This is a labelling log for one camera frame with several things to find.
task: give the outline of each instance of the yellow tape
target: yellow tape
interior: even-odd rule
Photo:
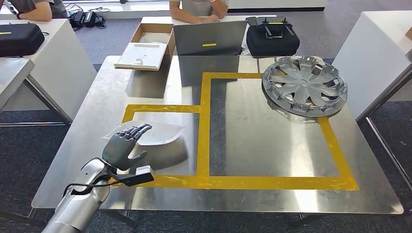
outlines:
[[[211,46],[216,46],[216,43],[211,43],[211,44],[202,44],[203,47],[211,47]]]
[[[203,73],[200,92],[199,135],[197,143],[197,176],[209,176],[209,129],[210,129],[210,73]]]
[[[208,79],[261,79],[260,73],[225,73],[225,72],[205,72],[203,78]]]
[[[139,187],[191,189],[322,189],[356,190],[348,187],[341,177],[250,177],[250,176],[179,176],[155,175],[154,181]]]
[[[199,136],[196,176],[155,175],[154,181],[142,187],[192,189],[317,189],[358,190],[359,187],[347,164],[327,117],[318,118],[340,177],[248,177],[209,176],[209,130],[211,79],[260,79],[259,73],[212,73],[202,76],[200,106],[133,104],[126,107],[123,123],[133,119],[135,112],[182,112],[199,114]]]
[[[122,123],[133,120],[136,112],[162,113],[200,113],[199,105],[160,105],[160,104],[129,104],[123,116]]]
[[[358,184],[356,183],[350,167],[346,162],[345,155],[343,154],[342,149],[339,146],[338,139],[336,138],[335,133],[332,130],[328,118],[319,117],[318,122],[326,139],[330,153],[332,154],[333,160],[335,161],[339,174],[341,175],[341,177],[345,178],[347,185],[352,187],[351,190],[358,190]]]

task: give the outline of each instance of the robotic arm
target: robotic arm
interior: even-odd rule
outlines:
[[[94,214],[109,196],[110,185],[123,183],[133,186],[155,180],[150,166],[137,168],[135,175],[116,173],[117,169],[127,170],[137,165],[147,155],[143,151],[135,158],[128,158],[136,142],[151,128],[151,125],[143,124],[115,133],[104,148],[102,158],[94,158],[85,164],[76,181],[66,187],[63,199],[42,233],[85,232]],[[116,181],[108,183],[110,178]]]

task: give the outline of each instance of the black bag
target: black bag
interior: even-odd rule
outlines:
[[[300,45],[300,40],[291,24],[260,24],[250,26],[246,43],[253,57],[292,56]]]
[[[0,25],[0,57],[32,55],[43,41],[44,35],[34,23]]]

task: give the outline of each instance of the metal tabletop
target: metal tabletop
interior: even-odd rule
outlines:
[[[33,68],[28,58],[0,58],[0,110]]]
[[[112,187],[101,209],[403,213],[346,107],[309,119],[266,99],[259,72],[274,58],[175,56],[159,72],[114,69],[119,58],[105,59],[34,208],[55,208],[102,137],[133,119],[183,132],[145,148],[154,182]]]

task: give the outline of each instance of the person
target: person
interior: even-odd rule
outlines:
[[[172,18],[187,23],[219,22],[226,16],[228,5],[229,0],[169,0]]]
[[[52,18],[67,18],[62,0],[8,0],[18,11],[18,19],[50,21]]]

